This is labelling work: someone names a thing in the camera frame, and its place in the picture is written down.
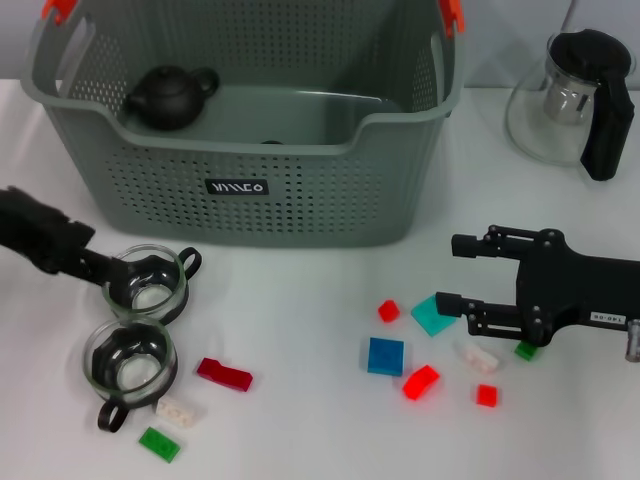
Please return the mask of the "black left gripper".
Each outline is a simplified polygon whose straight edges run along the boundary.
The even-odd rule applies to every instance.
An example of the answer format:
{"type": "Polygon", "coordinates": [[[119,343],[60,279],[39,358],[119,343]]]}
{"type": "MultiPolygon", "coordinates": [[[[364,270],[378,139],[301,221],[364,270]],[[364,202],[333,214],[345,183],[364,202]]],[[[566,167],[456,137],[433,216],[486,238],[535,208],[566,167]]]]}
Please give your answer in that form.
{"type": "Polygon", "coordinates": [[[45,273],[74,276],[101,287],[129,279],[128,262],[85,249],[95,230],[10,186],[1,189],[1,245],[45,273]]]}

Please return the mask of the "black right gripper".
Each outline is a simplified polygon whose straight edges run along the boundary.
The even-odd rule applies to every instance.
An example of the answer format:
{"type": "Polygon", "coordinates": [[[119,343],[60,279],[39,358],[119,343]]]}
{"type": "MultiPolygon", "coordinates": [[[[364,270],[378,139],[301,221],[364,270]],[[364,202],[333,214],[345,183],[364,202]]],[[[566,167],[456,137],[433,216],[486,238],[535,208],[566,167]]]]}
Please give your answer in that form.
{"type": "Polygon", "coordinates": [[[438,313],[465,316],[471,336],[547,345],[568,326],[625,331],[639,318],[639,263],[577,253],[558,230],[490,225],[481,237],[455,234],[452,254],[520,260],[516,305],[436,293],[438,313]]]}

